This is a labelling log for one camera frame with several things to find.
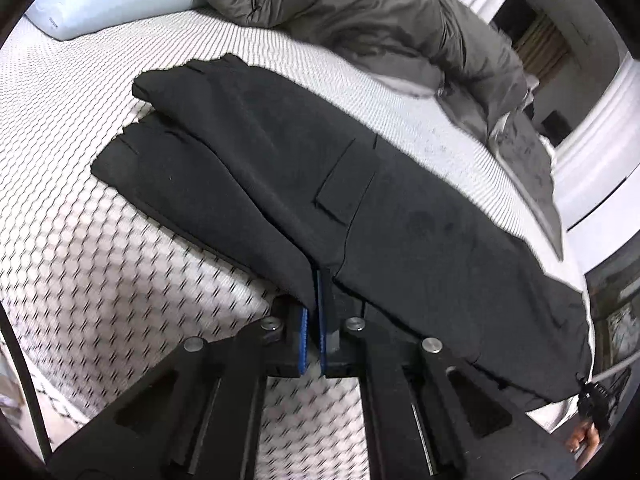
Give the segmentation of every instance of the screw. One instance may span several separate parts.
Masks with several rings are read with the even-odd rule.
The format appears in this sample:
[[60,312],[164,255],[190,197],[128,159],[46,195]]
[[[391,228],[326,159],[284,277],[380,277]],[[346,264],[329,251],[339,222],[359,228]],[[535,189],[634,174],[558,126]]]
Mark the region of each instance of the screw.
[[275,316],[268,316],[261,320],[260,326],[263,330],[272,332],[273,330],[279,329],[282,326],[282,322]]
[[442,350],[442,341],[435,337],[428,337],[422,342],[422,349],[430,354],[437,354]]
[[199,352],[204,347],[204,341],[199,337],[190,337],[184,341],[183,346],[187,352]]
[[364,319],[361,317],[350,317],[347,321],[344,322],[347,330],[351,330],[352,332],[359,332],[364,328]]

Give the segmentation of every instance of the white mattress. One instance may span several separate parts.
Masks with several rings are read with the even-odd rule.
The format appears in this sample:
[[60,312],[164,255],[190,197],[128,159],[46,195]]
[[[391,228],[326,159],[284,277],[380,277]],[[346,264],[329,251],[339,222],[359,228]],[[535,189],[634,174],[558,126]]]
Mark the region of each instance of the white mattress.
[[[146,112],[130,94],[137,74],[226,52],[350,113],[523,238],[547,274],[585,290],[570,248],[559,262],[503,170],[434,100],[394,93],[323,48],[202,10],[67,42],[23,18],[0,50],[0,300],[54,395],[91,417],[183,337],[226,337],[268,311],[273,285],[159,228],[89,172]],[[552,429],[574,408],[532,416]],[[299,382],[272,381],[257,474],[368,476],[356,381],[320,378],[317,365]]]

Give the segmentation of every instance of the gray duvet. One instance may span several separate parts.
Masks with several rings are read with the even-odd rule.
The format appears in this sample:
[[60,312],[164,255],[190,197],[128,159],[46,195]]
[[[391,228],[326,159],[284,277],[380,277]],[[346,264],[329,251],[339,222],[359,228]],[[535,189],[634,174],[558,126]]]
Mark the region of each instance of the gray duvet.
[[458,0],[207,1],[239,25],[278,28],[381,80],[438,91],[451,120],[481,142],[527,92],[516,53]]

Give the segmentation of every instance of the cable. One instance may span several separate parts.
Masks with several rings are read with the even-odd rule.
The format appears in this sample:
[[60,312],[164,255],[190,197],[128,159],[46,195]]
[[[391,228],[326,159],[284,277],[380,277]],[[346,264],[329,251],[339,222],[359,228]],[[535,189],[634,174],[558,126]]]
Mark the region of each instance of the cable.
[[614,379],[613,384],[610,386],[609,391],[611,391],[613,398],[615,399],[613,406],[611,407],[611,413],[618,409],[618,406],[620,405],[620,397],[625,390],[629,377],[631,377],[631,370],[626,368],[625,371]]
[[24,360],[22,349],[20,348],[20,344],[18,343],[18,339],[15,336],[14,329],[11,326],[11,322],[2,303],[0,303],[0,333],[2,333],[11,359],[14,361],[15,370],[18,372],[18,380],[24,391],[24,398],[27,401],[27,407],[31,415],[33,429],[36,432],[40,452],[42,453],[44,462],[47,462],[53,452],[51,450],[47,428],[42,418],[42,412],[40,411],[40,403],[38,402],[36,389],[33,387],[31,374],[27,368],[27,361]]
[[604,379],[610,378],[612,375],[617,374],[618,372],[624,370],[626,367],[631,366],[640,358],[640,350],[636,350],[626,359],[622,359],[619,363],[613,365],[611,368],[604,370],[603,372],[594,375],[591,379],[592,383],[599,383]]

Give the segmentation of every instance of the black fabric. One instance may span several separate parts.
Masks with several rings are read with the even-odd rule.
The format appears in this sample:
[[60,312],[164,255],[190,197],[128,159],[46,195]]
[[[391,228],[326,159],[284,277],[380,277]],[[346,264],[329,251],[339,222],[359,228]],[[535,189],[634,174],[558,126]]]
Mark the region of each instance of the black fabric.
[[133,93],[156,111],[92,173],[143,212],[309,309],[309,261],[327,267],[350,294],[504,381],[521,406],[577,392],[591,361],[580,294],[357,120],[230,55],[143,73]]

